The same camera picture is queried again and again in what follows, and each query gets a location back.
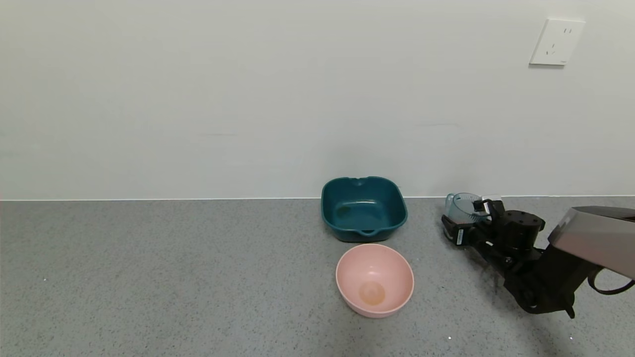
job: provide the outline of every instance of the bowl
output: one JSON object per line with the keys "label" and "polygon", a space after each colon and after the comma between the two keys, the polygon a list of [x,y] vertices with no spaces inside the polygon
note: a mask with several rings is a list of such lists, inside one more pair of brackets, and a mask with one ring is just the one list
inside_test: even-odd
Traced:
{"label": "bowl", "polygon": [[335,280],[346,304],[369,318],[396,313],[415,289],[408,261],[396,250],[373,243],[344,253],[337,263]]}
{"label": "bowl", "polygon": [[386,240],[408,218],[397,185],[383,177],[340,177],[322,189],[322,219],[344,242]]}

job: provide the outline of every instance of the basin handle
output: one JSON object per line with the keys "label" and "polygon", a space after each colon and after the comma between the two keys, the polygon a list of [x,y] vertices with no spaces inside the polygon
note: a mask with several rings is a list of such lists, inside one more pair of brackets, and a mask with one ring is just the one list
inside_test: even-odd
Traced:
{"label": "basin handle", "polygon": [[367,229],[364,231],[359,231],[359,234],[361,234],[364,237],[372,237],[374,235],[376,235],[377,233],[379,233],[379,229]]}

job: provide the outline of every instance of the white wall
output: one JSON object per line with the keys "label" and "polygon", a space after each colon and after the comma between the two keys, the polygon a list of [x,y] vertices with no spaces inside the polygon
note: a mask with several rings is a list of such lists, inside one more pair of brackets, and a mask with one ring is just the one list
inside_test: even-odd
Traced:
{"label": "white wall", "polygon": [[[564,69],[528,61],[584,19]],[[0,199],[635,194],[630,0],[0,4]]]}

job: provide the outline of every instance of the pink bowl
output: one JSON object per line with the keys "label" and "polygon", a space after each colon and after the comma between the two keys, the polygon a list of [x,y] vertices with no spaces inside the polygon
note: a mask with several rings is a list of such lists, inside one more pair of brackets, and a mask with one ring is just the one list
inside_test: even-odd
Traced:
{"label": "pink bowl", "polygon": [[358,245],[344,253],[335,280],[351,309],[369,318],[396,313],[415,289],[415,276],[406,259],[379,244]]}

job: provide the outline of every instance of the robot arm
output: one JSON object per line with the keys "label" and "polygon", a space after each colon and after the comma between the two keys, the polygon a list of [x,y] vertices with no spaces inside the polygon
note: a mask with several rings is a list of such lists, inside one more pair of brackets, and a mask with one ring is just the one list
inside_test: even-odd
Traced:
{"label": "robot arm", "polygon": [[575,317],[575,291],[587,279],[593,289],[604,269],[635,279],[635,210],[586,206],[569,210],[549,236],[549,246],[533,246],[545,222],[531,213],[505,210],[502,201],[474,202],[475,211],[491,220],[456,224],[441,218],[447,237],[458,246],[471,246],[505,279],[505,288],[525,311],[533,314],[566,311]]}

